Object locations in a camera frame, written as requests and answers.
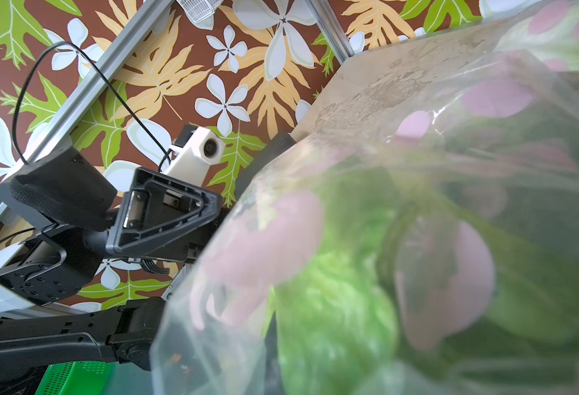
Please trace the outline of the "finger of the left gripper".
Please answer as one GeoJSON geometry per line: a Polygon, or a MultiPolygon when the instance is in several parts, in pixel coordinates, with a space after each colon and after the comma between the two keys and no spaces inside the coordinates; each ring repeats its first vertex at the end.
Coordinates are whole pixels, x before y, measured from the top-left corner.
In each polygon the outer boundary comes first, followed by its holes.
{"type": "Polygon", "coordinates": [[[221,224],[223,198],[138,167],[105,250],[113,257],[199,258],[221,224]]]}
{"type": "Polygon", "coordinates": [[[73,146],[53,150],[0,184],[0,201],[35,228],[73,225],[103,231],[113,225],[117,189],[73,146]]]}

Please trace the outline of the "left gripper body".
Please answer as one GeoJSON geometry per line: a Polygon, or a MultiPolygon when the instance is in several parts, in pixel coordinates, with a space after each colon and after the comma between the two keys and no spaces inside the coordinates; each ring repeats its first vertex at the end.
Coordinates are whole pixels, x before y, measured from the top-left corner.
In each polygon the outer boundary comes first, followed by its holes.
{"type": "Polygon", "coordinates": [[[211,238],[211,224],[197,217],[150,232],[118,226],[95,232],[65,225],[40,232],[0,252],[0,291],[18,302],[47,305],[77,294],[95,275],[107,280],[110,268],[158,275],[165,263],[194,263],[211,238]]]}

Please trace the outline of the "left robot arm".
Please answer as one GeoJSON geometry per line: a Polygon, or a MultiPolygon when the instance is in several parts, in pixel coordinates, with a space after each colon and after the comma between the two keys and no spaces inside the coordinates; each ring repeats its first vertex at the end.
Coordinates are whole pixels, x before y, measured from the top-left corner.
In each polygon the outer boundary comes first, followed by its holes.
{"type": "Polygon", "coordinates": [[[72,147],[2,182],[1,198],[35,229],[0,250],[0,314],[67,299],[107,263],[164,275],[166,262],[194,262],[219,224],[221,198],[200,182],[221,149],[208,142],[169,152],[166,172],[133,171],[118,207],[113,185],[72,147]]]}

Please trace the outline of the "chinese cabbage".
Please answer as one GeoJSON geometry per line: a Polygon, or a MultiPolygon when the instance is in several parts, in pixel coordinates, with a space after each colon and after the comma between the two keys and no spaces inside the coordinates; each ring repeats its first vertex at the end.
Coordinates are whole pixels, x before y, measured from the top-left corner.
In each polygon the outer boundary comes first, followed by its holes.
{"type": "Polygon", "coordinates": [[[274,294],[288,394],[579,394],[579,258],[444,200],[326,225],[274,294]]]}

